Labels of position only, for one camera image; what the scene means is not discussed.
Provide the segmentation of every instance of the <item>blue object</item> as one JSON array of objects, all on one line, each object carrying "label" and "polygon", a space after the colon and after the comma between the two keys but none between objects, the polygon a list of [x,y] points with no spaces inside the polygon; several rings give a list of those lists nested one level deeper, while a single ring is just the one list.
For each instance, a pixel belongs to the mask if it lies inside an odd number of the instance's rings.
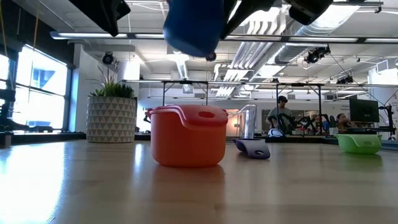
[{"label": "blue object", "polygon": [[165,40],[194,56],[212,54],[224,28],[223,0],[173,0],[164,23]]},{"label": "blue object", "polygon": [[329,123],[327,121],[324,121],[322,124],[323,124],[323,129],[325,131],[329,132],[329,128],[330,128]]},{"label": "blue object", "polygon": [[269,159],[271,154],[265,139],[234,139],[236,147],[251,159]]}]

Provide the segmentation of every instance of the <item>security camera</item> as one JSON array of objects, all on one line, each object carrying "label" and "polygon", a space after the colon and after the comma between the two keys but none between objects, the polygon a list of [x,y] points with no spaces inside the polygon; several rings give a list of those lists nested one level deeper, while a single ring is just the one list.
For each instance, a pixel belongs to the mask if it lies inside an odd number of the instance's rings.
[{"label": "security camera", "polygon": [[102,62],[105,65],[111,65],[113,63],[113,60],[113,52],[105,52],[105,56],[102,58]]},{"label": "security camera", "polygon": [[315,50],[309,51],[307,57],[304,59],[305,62],[317,63],[319,60],[323,59],[325,55],[330,54],[330,48],[327,47],[318,47]]}]

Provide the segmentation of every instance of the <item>man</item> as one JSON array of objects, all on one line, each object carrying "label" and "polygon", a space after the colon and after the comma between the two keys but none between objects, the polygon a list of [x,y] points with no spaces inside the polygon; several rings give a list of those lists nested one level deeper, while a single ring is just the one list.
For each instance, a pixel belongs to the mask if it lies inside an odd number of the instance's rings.
[{"label": "man", "polygon": [[[293,117],[293,113],[291,110],[289,110],[288,108],[285,107],[286,103],[287,103],[287,98],[284,96],[280,96],[278,97],[278,107],[279,107],[279,114],[286,114],[287,116]],[[269,112],[268,117],[267,117],[267,123],[269,125],[271,125],[271,122],[269,121],[269,117],[274,116],[277,117],[277,108],[274,108],[271,110],[271,112]],[[286,118],[286,117],[282,117],[283,121],[284,121],[284,126],[285,128],[287,128],[290,124],[290,121]],[[273,119],[272,122],[274,123],[274,126],[276,128],[278,128],[278,124],[277,122]]]}]

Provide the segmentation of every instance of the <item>desk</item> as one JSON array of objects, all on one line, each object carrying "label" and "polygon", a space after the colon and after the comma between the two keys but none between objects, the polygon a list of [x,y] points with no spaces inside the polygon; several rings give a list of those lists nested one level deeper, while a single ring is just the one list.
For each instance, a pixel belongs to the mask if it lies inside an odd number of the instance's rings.
[{"label": "desk", "polygon": [[159,166],[150,142],[0,150],[0,223],[396,223],[398,154],[269,144],[268,161],[226,146],[219,166]]}]

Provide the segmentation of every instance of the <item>orange lid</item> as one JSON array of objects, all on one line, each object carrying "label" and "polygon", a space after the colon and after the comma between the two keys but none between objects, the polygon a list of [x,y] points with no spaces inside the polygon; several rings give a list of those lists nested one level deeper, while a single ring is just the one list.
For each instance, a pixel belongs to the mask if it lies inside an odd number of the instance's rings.
[{"label": "orange lid", "polygon": [[158,113],[174,112],[183,124],[190,126],[222,126],[228,123],[228,114],[217,106],[170,105],[148,109],[148,116]]}]

